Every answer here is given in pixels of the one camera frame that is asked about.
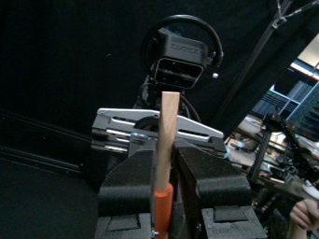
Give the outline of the person's hand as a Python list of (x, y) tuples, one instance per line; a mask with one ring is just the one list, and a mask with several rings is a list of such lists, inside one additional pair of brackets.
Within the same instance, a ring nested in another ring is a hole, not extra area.
[(319, 229), (319, 204), (312, 199), (297, 202), (290, 210), (290, 237), (302, 239)]

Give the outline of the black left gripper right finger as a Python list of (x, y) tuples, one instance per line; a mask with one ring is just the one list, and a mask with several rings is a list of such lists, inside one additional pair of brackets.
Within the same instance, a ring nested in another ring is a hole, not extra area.
[(266, 239), (246, 177), (182, 139), (174, 141), (186, 239)]

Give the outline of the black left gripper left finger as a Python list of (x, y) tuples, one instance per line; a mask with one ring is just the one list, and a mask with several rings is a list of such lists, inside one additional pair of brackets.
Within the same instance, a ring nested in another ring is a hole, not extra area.
[(106, 175), (98, 192), (94, 239), (151, 239), (156, 141), (149, 140)]

